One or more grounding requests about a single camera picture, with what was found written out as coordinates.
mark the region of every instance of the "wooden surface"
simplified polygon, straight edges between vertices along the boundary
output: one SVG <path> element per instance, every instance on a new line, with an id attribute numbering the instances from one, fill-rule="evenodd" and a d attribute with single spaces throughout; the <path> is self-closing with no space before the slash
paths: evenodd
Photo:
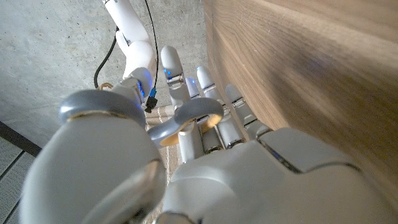
<path id="1" fill-rule="evenodd" d="M 205 20 L 219 87 L 352 155 L 397 207 L 398 1 L 205 0 Z"/>

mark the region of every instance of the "robotic hand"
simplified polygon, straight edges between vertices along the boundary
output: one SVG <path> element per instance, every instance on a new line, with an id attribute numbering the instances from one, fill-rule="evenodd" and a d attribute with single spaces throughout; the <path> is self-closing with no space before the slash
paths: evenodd
<path id="1" fill-rule="evenodd" d="M 161 57 L 175 114 L 145 131 L 141 105 L 155 72 L 149 38 L 129 1 L 104 3 L 120 28 L 116 37 L 127 57 L 123 81 L 62 103 L 63 125 L 24 184 L 23 224 L 138 223 L 162 198 L 156 223 L 398 220 L 348 156 L 300 131 L 271 130 L 228 85 L 237 124 L 205 67 L 197 70 L 205 94 L 200 98 L 172 47 L 164 47 Z M 166 188 L 158 148 L 176 143 L 183 164 Z"/>

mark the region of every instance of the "blue led light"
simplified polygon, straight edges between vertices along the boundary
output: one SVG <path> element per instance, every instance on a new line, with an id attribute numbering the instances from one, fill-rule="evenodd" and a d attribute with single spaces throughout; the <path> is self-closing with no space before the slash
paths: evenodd
<path id="1" fill-rule="evenodd" d="M 141 85 L 142 85 L 141 82 L 138 82 L 138 89 L 139 89 L 139 91 L 141 92 L 142 96 L 144 96 L 145 93 L 144 93 L 144 90 L 142 89 L 142 86 L 141 86 Z"/>

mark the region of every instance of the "robot finger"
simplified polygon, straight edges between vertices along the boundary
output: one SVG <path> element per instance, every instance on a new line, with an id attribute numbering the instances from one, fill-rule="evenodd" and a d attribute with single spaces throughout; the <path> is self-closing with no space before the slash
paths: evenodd
<path id="1" fill-rule="evenodd" d="M 190 99 L 180 57 L 177 50 L 171 46 L 165 46 L 160 53 L 160 57 L 172 104 L 174 109 L 177 109 Z"/>
<path id="2" fill-rule="evenodd" d="M 214 81 L 210 77 L 210 73 L 206 67 L 198 67 L 197 75 L 200 83 L 200 87 L 207 98 L 212 98 L 217 100 L 224 110 L 223 119 L 217 124 L 217 130 L 220 134 L 224 147 L 226 149 L 231 149 L 235 145 L 244 142 L 244 137 L 242 132 L 239 130 L 238 125 L 232 118 L 229 108 L 225 105 L 222 100 L 220 93 L 216 89 Z"/>
<path id="3" fill-rule="evenodd" d="M 257 139 L 259 136 L 272 131 L 270 127 L 257 119 L 242 94 L 234 85 L 227 85 L 225 93 L 250 139 Z"/>
<path id="4" fill-rule="evenodd" d="M 199 90 L 193 78 L 185 79 L 191 99 L 199 98 Z M 198 124 L 203 124 L 208 119 L 208 116 L 197 119 Z M 203 152 L 209 154 L 214 151 L 223 149 L 220 137 L 215 128 L 210 128 L 208 131 L 201 134 L 201 141 L 203 145 Z"/>

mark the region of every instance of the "white robotic arm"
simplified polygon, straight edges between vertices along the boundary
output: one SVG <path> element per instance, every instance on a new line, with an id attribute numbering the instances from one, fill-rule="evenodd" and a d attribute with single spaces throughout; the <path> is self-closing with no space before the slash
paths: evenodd
<path id="1" fill-rule="evenodd" d="M 152 76 L 156 75 L 155 54 L 149 35 L 129 0 L 103 2 L 119 28 L 119 31 L 116 32 L 116 41 L 126 56 L 123 79 L 141 67 L 148 69 Z"/>

